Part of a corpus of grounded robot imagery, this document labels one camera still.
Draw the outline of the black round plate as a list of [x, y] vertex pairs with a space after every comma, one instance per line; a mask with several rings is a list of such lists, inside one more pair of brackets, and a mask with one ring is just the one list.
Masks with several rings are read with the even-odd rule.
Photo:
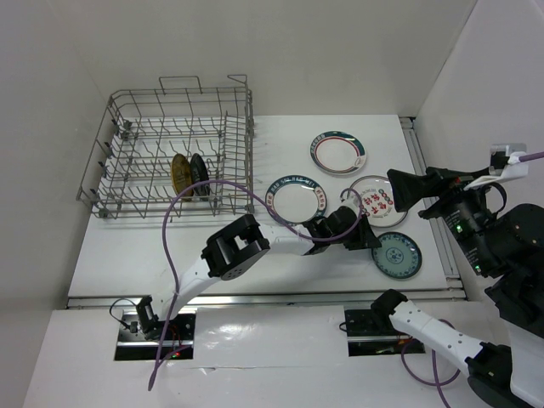
[[[193, 154], [190, 159], [190, 171], [191, 179], [194, 184], [209, 180], [206, 164], [198, 153]], [[201, 201], [209, 201], [211, 189], [208, 184], [198, 185], [193, 189], [193, 191], [194, 195]]]

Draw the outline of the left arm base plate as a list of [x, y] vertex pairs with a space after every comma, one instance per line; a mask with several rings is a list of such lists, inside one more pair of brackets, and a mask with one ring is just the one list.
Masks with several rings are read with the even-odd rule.
[[146, 326], [139, 318], [137, 304], [130, 298], [116, 299], [108, 309], [109, 316], [118, 324], [114, 361], [154, 360], [161, 349], [160, 358], [168, 355], [170, 360], [192, 360], [194, 358], [194, 339], [196, 314], [175, 315], [168, 323], [162, 340], [164, 323], [150, 321]]

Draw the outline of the silver aluminium front rail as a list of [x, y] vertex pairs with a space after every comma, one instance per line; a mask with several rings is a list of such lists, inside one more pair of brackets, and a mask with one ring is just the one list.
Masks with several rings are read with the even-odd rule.
[[[340, 304], [351, 307], [356, 304], [371, 303], [381, 292], [330, 292], [304, 294], [261, 294], [261, 295], [200, 295], [189, 301], [190, 307], [242, 307], [264, 305], [328, 305]], [[466, 301], [468, 299], [459, 281], [456, 286], [443, 290], [407, 291], [405, 295], [414, 301]], [[116, 297], [70, 297], [68, 309], [108, 309]]]

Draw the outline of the yellow patterned plate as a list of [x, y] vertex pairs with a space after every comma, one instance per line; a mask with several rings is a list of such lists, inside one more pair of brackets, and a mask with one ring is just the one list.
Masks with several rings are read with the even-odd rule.
[[171, 180], [177, 195], [193, 184], [190, 162], [183, 154], [176, 154], [171, 161]]

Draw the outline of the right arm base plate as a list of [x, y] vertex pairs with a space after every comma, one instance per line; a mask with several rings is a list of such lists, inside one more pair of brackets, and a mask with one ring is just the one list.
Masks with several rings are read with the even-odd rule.
[[350, 357], [425, 353], [421, 342], [396, 331], [370, 309], [345, 309], [338, 328], [347, 337]]

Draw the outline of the white plate red characters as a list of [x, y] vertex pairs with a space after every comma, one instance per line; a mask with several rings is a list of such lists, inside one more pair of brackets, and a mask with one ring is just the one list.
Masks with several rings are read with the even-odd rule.
[[405, 219], [406, 213], [397, 212], [395, 209], [393, 189], [388, 178], [365, 176], [356, 179], [350, 188], [360, 195], [363, 212], [370, 226], [385, 229], [400, 224]]

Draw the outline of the white plate teal lettered rim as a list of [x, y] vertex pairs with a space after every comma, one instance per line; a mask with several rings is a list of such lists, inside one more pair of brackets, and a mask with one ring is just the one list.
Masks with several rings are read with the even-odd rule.
[[266, 191], [266, 204], [289, 224], [302, 224], [324, 216], [327, 196], [323, 187], [303, 175], [286, 175], [274, 181]]

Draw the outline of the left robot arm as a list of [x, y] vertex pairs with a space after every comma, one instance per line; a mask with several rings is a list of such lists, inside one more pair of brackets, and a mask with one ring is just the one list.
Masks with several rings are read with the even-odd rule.
[[330, 216], [317, 216], [297, 227], [261, 225], [251, 214], [239, 217], [211, 235], [194, 262], [176, 271], [163, 239], [173, 286], [143, 297], [136, 306], [137, 327], [148, 340], [167, 331], [167, 324], [190, 300], [220, 281], [232, 281], [245, 274], [267, 253], [312, 256], [331, 245], [349, 251], [382, 246], [367, 216], [346, 206]]

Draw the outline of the blue white patterned plate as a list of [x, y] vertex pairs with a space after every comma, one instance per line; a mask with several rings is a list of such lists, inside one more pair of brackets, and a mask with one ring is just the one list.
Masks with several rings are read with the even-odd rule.
[[371, 249], [371, 257], [378, 269], [395, 280], [408, 280], [422, 267], [422, 252], [408, 235], [386, 232], [378, 236], [380, 247]]

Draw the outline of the white plate teal red rim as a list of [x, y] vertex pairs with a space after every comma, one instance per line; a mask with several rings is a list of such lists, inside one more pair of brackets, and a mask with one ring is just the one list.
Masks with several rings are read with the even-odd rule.
[[366, 164], [366, 148], [353, 135], [327, 131], [316, 136], [310, 144], [309, 155], [314, 164], [331, 175], [357, 173]]

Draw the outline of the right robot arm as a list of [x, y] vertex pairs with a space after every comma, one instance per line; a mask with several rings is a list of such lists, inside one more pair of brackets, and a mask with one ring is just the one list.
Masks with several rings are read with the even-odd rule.
[[424, 198], [434, 204], [422, 219], [443, 220], [472, 271], [494, 282], [487, 300], [456, 306], [457, 331], [401, 292], [390, 289], [371, 305], [375, 330], [393, 329], [423, 343], [453, 364], [490, 407], [543, 405], [543, 209], [522, 203], [492, 212], [486, 194], [506, 191], [474, 173], [430, 167], [423, 175], [390, 169], [397, 211]]

